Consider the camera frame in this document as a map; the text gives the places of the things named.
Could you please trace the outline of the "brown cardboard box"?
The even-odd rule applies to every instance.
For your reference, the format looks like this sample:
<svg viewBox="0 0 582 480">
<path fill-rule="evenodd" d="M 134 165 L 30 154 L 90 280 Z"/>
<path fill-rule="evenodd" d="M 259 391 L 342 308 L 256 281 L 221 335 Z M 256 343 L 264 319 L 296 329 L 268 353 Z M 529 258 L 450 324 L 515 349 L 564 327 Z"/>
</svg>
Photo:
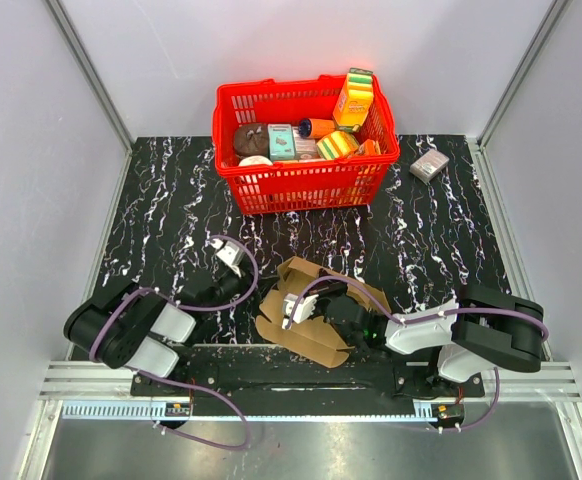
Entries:
<svg viewBox="0 0 582 480">
<path fill-rule="evenodd" d="M 335 273 L 298 256 L 280 264 L 278 281 L 261 301 L 255 326 L 263 339 L 324 367 L 336 368 L 349 358 L 353 348 L 325 321 L 318 301 L 309 294 L 298 307 L 285 300 L 299 295 L 321 272 Z"/>
</svg>

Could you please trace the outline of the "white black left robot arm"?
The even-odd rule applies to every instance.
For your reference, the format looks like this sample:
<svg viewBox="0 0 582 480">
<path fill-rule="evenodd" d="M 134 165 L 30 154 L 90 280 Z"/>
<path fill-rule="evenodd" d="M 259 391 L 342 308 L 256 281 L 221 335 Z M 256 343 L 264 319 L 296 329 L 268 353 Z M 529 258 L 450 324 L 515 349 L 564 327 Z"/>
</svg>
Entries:
<svg viewBox="0 0 582 480">
<path fill-rule="evenodd" d="M 147 372 L 164 394 L 177 395 L 188 373 L 168 344 L 186 343 L 202 330 L 206 315 L 241 297 L 252 282 L 253 270 L 245 266 L 222 267 L 217 276 L 196 271 L 180 294 L 167 300 L 128 277 L 116 277 L 70 314 L 63 334 L 90 360 Z"/>
</svg>

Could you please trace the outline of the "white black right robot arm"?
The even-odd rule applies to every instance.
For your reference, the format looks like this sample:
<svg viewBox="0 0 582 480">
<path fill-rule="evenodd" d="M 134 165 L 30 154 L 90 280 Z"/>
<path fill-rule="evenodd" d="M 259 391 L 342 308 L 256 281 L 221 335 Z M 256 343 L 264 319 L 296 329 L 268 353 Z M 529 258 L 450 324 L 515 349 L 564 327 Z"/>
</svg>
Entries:
<svg viewBox="0 0 582 480">
<path fill-rule="evenodd" d="M 368 355 L 433 353 L 427 387 L 447 396 L 484 370 L 536 373 L 548 339 L 539 304 L 481 285 L 467 285 L 457 296 L 420 313 L 387 316 L 379 303 L 364 306 L 331 281 L 318 296 L 315 315 L 334 327 L 349 347 Z"/>
</svg>

